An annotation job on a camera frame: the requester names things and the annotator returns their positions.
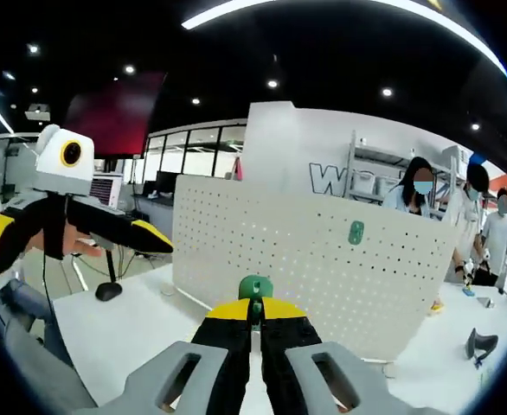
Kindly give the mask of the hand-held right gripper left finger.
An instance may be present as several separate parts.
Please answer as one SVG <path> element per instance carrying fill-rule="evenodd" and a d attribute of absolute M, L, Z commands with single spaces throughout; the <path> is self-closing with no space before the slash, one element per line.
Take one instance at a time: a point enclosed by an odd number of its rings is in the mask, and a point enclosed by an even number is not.
<path fill-rule="evenodd" d="M 175 342 L 127 376 L 123 392 L 78 414 L 238 414 L 250 376 L 250 301 L 211 310 L 191 342 Z"/>

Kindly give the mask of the person's left hand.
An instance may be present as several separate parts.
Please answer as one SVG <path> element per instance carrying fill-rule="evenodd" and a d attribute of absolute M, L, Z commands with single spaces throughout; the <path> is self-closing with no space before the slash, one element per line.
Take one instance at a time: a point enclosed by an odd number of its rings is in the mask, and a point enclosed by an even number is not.
<path fill-rule="evenodd" d="M 63 236 L 63 253 L 100 257 L 101 249 L 90 245 L 88 243 L 90 239 L 89 235 L 79 232 L 76 227 L 67 225 Z"/>

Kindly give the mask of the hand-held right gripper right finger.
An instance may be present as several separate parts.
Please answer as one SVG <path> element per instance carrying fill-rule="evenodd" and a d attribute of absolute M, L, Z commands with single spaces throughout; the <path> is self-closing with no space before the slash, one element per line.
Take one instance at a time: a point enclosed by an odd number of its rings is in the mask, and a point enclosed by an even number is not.
<path fill-rule="evenodd" d="M 262 299 L 261 372 L 275 414 L 439 414 L 389 392 L 384 376 L 337 342 L 324 342 L 304 311 Z"/>

